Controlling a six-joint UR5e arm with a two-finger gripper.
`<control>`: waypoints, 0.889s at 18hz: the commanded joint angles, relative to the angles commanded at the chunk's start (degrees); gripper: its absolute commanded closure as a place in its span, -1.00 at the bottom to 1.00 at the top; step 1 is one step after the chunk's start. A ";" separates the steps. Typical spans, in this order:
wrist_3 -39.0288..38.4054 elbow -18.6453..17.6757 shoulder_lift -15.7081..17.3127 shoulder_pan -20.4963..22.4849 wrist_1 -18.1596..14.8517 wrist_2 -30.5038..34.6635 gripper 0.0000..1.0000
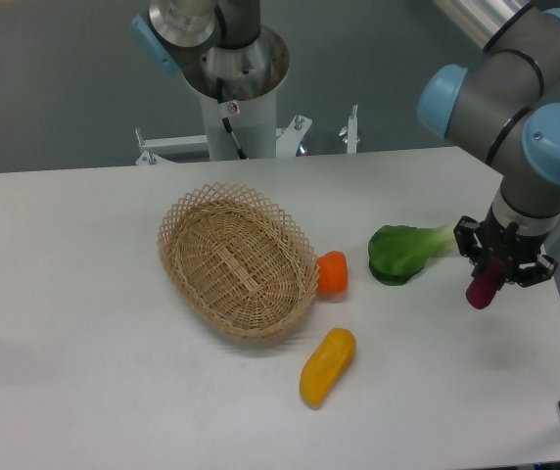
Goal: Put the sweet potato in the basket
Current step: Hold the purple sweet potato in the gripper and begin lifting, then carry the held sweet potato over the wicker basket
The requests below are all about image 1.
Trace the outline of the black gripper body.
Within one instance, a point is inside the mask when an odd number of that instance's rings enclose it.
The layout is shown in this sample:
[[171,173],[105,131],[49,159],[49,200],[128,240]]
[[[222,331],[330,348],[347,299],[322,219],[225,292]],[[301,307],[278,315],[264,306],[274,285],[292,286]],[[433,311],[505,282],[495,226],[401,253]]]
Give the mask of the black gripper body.
[[486,261],[499,259],[504,264],[504,280],[512,276],[513,270],[518,265],[533,263],[540,255],[540,247],[544,235],[527,236],[520,233],[520,226],[510,222],[503,227],[496,218],[489,214],[482,222],[482,241],[486,254]]

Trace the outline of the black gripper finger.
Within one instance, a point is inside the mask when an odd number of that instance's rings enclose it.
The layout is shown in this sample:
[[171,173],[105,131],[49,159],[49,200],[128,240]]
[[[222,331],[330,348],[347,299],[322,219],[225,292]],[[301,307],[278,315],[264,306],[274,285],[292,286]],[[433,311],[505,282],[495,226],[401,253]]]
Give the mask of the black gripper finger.
[[482,223],[468,215],[463,215],[456,222],[453,234],[459,254],[473,265],[471,276],[477,277],[487,264],[482,241]]
[[550,280],[557,269],[557,260],[549,255],[538,255],[533,263],[518,265],[508,279],[510,284],[531,287]]

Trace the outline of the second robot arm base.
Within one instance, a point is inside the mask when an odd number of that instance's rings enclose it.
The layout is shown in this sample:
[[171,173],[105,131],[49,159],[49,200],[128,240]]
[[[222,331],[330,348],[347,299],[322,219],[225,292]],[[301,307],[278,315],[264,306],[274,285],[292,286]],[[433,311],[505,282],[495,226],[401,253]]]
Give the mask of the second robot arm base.
[[130,26],[163,73],[219,103],[250,101],[278,88],[290,64],[284,40],[261,22],[252,1],[151,1]]

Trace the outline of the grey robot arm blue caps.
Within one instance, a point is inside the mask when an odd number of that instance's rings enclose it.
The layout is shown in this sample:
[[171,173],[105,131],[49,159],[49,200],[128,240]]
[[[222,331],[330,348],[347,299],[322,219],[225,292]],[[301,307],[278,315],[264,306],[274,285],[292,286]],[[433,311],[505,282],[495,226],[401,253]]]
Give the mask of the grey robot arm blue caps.
[[500,186],[483,221],[454,233],[476,275],[528,287],[557,262],[542,244],[560,216],[560,103],[543,95],[560,81],[560,8],[528,1],[442,1],[440,10],[486,55],[476,70],[440,69],[423,90],[419,120],[497,171]]

